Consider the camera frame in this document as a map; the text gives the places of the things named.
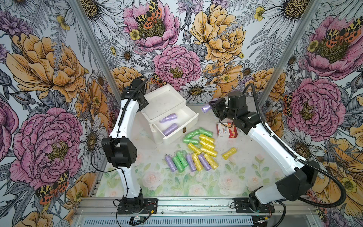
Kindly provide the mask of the white drawer cabinet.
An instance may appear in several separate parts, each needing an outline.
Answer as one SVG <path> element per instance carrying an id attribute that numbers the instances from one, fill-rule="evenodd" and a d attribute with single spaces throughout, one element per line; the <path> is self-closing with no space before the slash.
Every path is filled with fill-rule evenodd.
<path id="1" fill-rule="evenodd" d="M 144 97 L 148 101 L 148 105 L 137 113 L 137 119 L 153 141 L 152 124 L 163 119 L 172 111 L 186 106 L 186 100 L 171 85 L 165 85 Z"/>

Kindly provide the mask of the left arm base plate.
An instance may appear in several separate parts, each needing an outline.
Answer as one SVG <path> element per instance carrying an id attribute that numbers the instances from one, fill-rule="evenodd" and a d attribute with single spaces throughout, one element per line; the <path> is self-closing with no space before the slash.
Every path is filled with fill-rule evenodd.
<path id="1" fill-rule="evenodd" d="M 158 199 L 127 199 L 122 198 L 121 203 L 117 205 L 118 215 L 139 215 L 139 214 L 155 214 L 157 212 Z"/>

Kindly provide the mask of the white pulled-out drawer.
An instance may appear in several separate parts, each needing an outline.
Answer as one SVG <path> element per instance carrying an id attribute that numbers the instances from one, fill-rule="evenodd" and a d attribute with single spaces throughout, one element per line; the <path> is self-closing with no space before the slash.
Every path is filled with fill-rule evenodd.
<path id="1" fill-rule="evenodd" d="M 168 113 L 167 116 L 176 116 L 176 118 L 161 123 L 157 120 L 153 126 L 153 141 L 155 144 L 170 145 L 178 138 L 192 132 L 193 127 L 198 122 L 199 114 L 184 106 L 176 111 Z"/>

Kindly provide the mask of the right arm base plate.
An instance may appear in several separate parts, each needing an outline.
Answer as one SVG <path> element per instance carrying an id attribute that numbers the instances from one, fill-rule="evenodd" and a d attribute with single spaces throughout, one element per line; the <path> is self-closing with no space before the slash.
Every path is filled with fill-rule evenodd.
<path id="1" fill-rule="evenodd" d="M 254 198 L 237 197 L 233 198 L 232 207 L 237 213 L 275 213 L 275 208 L 272 202 L 262 204 Z"/>

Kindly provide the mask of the purple trash bag roll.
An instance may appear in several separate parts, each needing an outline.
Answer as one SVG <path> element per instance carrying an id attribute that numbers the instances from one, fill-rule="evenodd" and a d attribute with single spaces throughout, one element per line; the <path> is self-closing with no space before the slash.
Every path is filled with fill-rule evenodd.
<path id="1" fill-rule="evenodd" d="M 201 110 L 202 110 L 202 112 L 203 113 L 207 113 L 208 111 L 210 111 L 212 109 L 212 107 L 211 107 L 211 105 L 209 105 L 209 104 L 207 104 L 207 105 L 205 105 L 205 106 L 203 106 L 202 108 L 201 108 Z"/>
<path id="2" fill-rule="evenodd" d="M 171 172 L 177 171 L 177 167 L 176 167 L 175 163 L 173 162 L 173 159 L 169 155 L 165 156 L 165 161 L 167 162 Z"/>
<path id="3" fill-rule="evenodd" d="M 161 124 L 163 124 L 163 123 L 166 123 L 166 122 L 172 121 L 172 120 L 174 120 L 174 119 L 177 119 L 177 114 L 176 114 L 176 113 L 172 113 L 172 114 L 170 114 L 170 115 L 168 115 L 168 116 L 164 117 L 164 118 L 163 118 L 163 119 L 161 119 L 159 122 L 160 122 Z"/>
<path id="4" fill-rule="evenodd" d="M 163 134 L 165 136 L 169 136 L 171 133 L 173 133 L 174 131 L 176 131 L 179 128 L 178 124 L 173 123 L 172 125 L 170 125 L 167 129 L 165 129 L 163 131 Z"/>
<path id="5" fill-rule="evenodd" d="M 193 158 L 192 158 L 192 155 L 191 154 L 187 154 L 186 155 L 186 160 L 189 164 L 189 167 L 191 169 L 191 172 L 195 172 L 197 169 L 196 169 L 196 166 L 194 164 L 194 161 L 193 161 Z"/>

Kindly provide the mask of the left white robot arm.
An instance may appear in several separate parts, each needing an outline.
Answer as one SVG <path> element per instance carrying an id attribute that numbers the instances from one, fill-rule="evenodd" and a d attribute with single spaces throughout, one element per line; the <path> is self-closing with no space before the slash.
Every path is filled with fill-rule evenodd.
<path id="1" fill-rule="evenodd" d="M 110 135 L 102 140 L 107 161 L 116 169 L 122 180 L 124 192 L 121 206 L 138 211 L 144 206 L 144 198 L 132 169 L 137 159 L 137 148 L 130 136 L 137 113 L 148 105 L 144 97 L 146 83 L 147 77 L 139 76 L 123 90 L 115 127 Z"/>

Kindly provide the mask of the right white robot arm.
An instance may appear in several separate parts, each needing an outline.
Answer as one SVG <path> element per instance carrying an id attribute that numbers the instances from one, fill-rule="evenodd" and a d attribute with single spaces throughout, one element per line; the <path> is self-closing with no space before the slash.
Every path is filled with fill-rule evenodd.
<path id="1" fill-rule="evenodd" d="M 285 175 L 250 193 L 247 203 L 251 211 L 259 212 L 273 201 L 296 201 L 312 188 L 319 165 L 314 161 L 305 164 L 305 158 L 296 154 L 270 129 L 259 109 L 249 111 L 245 94 L 234 91 L 227 98 L 210 101 L 209 105 L 220 121 L 231 120 L 236 128 L 259 143 Z"/>

